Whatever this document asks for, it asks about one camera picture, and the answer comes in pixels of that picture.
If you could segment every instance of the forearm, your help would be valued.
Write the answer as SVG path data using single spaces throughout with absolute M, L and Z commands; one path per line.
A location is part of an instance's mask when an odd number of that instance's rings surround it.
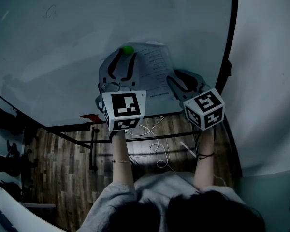
M 113 160 L 128 162 L 113 162 L 113 181 L 134 187 L 132 169 L 125 139 L 125 132 L 119 131 L 112 138 Z
M 214 131 L 212 128 L 202 132 L 200 138 L 199 154 L 210 155 L 214 152 Z M 194 186 L 202 191 L 214 184 L 214 156 L 198 159 L 194 174 Z

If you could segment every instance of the wooden floor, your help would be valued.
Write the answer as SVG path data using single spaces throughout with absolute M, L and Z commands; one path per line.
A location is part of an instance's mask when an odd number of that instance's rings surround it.
M 143 125 L 152 128 L 161 118 L 151 118 L 143 121 Z M 108 139 L 109 131 L 105 124 L 95 125 L 100 132 L 95 139 Z M 191 125 L 180 115 L 168 116 L 154 129 L 156 135 L 166 135 L 191 131 Z M 138 127 L 131 131 L 133 134 L 148 132 Z M 91 132 L 66 133 L 77 140 L 90 140 Z M 50 223 L 66 230 L 77 230 L 84 221 L 87 213 L 103 189 L 112 182 L 112 145 L 110 143 L 95 144 L 93 164 L 97 171 L 89 170 L 89 149 L 73 144 L 67 140 L 47 133 L 44 129 L 38 130 L 39 141 L 33 140 L 30 148 L 33 153 L 31 161 L 38 159 L 39 163 L 31 170 L 34 188 L 27 197 L 26 202 L 54 203 L 56 209 L 51 212 L 39 213 Z M 168 160 L 163 147 L 160 145 L 156 152 L 150 152 L 153 141 L 127 142 L 128 151 L 133 162 L 133 175 L 137 179 L 147 173 L 162 173 L 169 171 L 168 166 L 159 168 L 157 161 L 168 161 L 177 172 L 194 172 L 196 159 L 190 154 L 181 142 L 195 152 L 194 136 L 161 139 L 159 143 L 165 147 Z M 217 126 L 215 140 L 215 175 L 222 177 L 228 186 L 233 186 L 235 164 L 232 158 L 229 139 L 222 124 Z M 216 185 L 223 182 L 216 178 Z

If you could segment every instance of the green ball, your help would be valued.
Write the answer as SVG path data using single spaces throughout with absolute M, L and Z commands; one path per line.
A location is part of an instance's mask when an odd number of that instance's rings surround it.
M 133 47 L 132 46 L 129 46 L 129 45 L 124 46 L 122 48 L 122 51 L 123 51 L 124 55 L 132 55 L 134 53 Z

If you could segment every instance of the dark hair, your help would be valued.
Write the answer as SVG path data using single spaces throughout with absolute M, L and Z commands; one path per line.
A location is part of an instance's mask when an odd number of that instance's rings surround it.
M 170 200 L 166 220 L 171 232 L 265 231 L 261 215 L 217 191 L 177 196 Z
M 160 226 L 159 209 L 152 202 L 129 202 L 115 208 L 103 232 L 155 232 Z

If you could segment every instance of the black metal frame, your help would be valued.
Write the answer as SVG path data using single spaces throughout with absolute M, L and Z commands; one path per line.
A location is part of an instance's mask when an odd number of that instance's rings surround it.
M 228 37 L 227 37 L 227 42 L 226 42 L 226 47 L 225 47 L 225 51 L 224 51 L 224 56 L 222 59 L 222 63 L 221 63 L 221 67 L 220 67 L 220 71 L 219 71 L 219 75 L 217 78 L 217 82 L 215 85 L 215 88 L 217 89 L 217 91 L 219 92 L 219 94 L 222 93 L 222 90 L 227 82 L 228 77 L 231 75 L 231 63 L 228 61 L 229 58 L 229 53 L 231 50 L 231 45 L 232 45 L 232 41 L 233 41 L 233 36 L 234 36 L 234 31 L 235 31 L 235 24 L 236 24 L 236 17 L 237 17 L 237 8 L 238 8 L 238 0 L 232 0 L 232 7 L 231 7 L 231 15 L 230 15 L 230 25 L 229 25 L 229 32 L 228 32 Z M 12 104 L 10 104 L 7 100 L 5 100 L 1 95 L 0 98 L 3 99 L 6 103 L 8 103 L 13 109 L 16 109 L 18 112 L 22 113 L 21 111 L 19 111 L 16 107 L 14 107 Z M 150 118 L 150 117 L 159 117 L 159 116 L 169 116 L 169 115 L 175 115 L 175 114 L 179 114 L 178 113 L 169 113 L 169 114 L 163 114 L 163 115 L 155 115 L 155 116 L 145 116 L 145 118 Z M 62 127 L 46 127 L 42 124 L 40 124 L 39 122 L 33 120 L 32 118 L 28 117 L 27 115 L 25 115 L 27 118 L 31 119 L 33 122 L 35 122 L 36 124 L 38 124 L 41 128 L 47 130 L 48 132 L 51 132 L 63 139 L 69 140 L 72 143 L 75 143 L 77 145 L 80 145 L 82 147 L 85 147 L 87 149 L 90 150 L 90 163 L 89 163 L 89 168 L 93 169 L 93 170 L 97 170 L 97 166 L 92 165 L 92 158 L 93 158 L 93 144 L 96 143 L 109 143 L 109 140 L 93 140 L 94 139 L 94 128 L 91 128 L 91 140 L 76 140 L 72 137 L 69 137 L 63 133 L 61 133 L 62 131 L 67 131 L 66 127 L 72 127 L 73 125 L 69 125 L 69 126 L 62 126 Z M 237 151 L 236 151 L 236 146 L 235 146 L 235 142 L 229 127 L 229 124 L 225 118 L 224 121 L 225 124 L 225 128 L 227 128 L 227 134 L 229 136 L 229 138 L 231 138 L 231 143 L 232 143 L 232 147 L 234 147 L 234 152 L 236 152 L 237 155 Z M 188 135 L 195 135 L 198 134 L 198 131 L 191 131 L 191 132 L 185 132 L 185 133 L 178 133 L 178 134 L 172 134 L 172 135 L 163 135 L 163 136 L 155 136 L 155 137 L 145 137 L 145 138 L 133 138 L 133 139 L 127 139 L 127 142 L 132 142 L 132 141 L 144 141 L 144 140 L 154 140 L 154 139 L 163 139 L 163 138 L 171 138 L 171 137 L 180 137 L 180 136 L 188 136 Z

